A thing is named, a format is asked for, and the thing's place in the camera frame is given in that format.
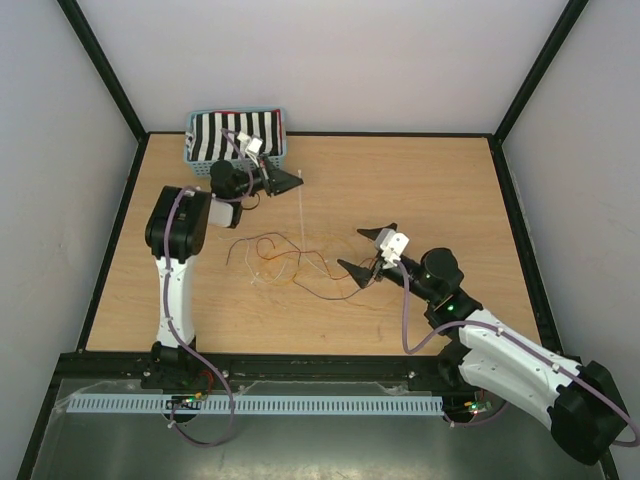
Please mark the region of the clear zip tie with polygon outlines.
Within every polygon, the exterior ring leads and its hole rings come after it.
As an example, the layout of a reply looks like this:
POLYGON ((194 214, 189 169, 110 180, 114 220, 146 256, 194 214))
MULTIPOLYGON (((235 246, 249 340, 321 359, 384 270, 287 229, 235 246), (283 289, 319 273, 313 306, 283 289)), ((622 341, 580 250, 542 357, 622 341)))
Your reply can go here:
POLYGON ((300 226, 300 242, 301 242, 300 243, 301 256, 298 262, 301 263, 306 256, 306 254, 304 253, 306 251, 306 238, 305 238, 305 227, 304 227, 303 190, 302 190, 304 185, 304 180, 303 180, 303 174, 301 169, 297 170, 297 176, 298 176, 298 179, 301 181, 301 184, 296 189, 298 192, 298 210, 299 210, 299 226, 300 226))

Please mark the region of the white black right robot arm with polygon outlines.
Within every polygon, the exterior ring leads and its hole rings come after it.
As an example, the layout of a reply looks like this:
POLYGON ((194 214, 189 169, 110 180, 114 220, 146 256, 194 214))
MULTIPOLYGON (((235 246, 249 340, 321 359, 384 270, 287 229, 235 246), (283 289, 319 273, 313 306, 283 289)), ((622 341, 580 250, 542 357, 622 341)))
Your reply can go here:
POLYGON ((371 266, 346 260, 339 265, 360 288, 387 279, 402 287, 405 304, 411 296, 425 301, 432 331, 410 345, 409 311, 404 309, 402 348, 414 355, 435 336, 449 337, 448 348, 455 354, 437 365, 445 387, 467 384, 497 395, 536 419, 565 453, 585 465, 597 463, 612 446, 638 447, 637 438, 619 437, 625 429, 637 433, 639 426, 606 367, 554 353, 500 321, 463 290, 464 274, 450 249, 432 248, 415 261, 405 255, 409 239, 396 224, 359 233, 375 246, 371 266))

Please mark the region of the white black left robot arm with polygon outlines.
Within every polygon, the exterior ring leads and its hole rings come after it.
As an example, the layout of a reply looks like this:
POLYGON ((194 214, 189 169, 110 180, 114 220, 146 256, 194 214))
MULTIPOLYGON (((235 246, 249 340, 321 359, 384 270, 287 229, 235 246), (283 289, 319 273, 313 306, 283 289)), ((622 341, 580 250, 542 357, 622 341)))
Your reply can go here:
POLYGON ((190 357, 188 350, 195 347, 196 341, 193 273, 207 228, 236 228, 246 197, 260 193, 277 196, 304 184, 302 178, 276 167, 264 155, 246 161, 243 170, 227 160, 218 160, 211 165, 209 174, 209 193, 165 186, 145 229, 145 242, 158 270, 161 302, 151 358, 165 364, 164 375, 181 388, 194 384, 200 373, 199 362, 190 357))

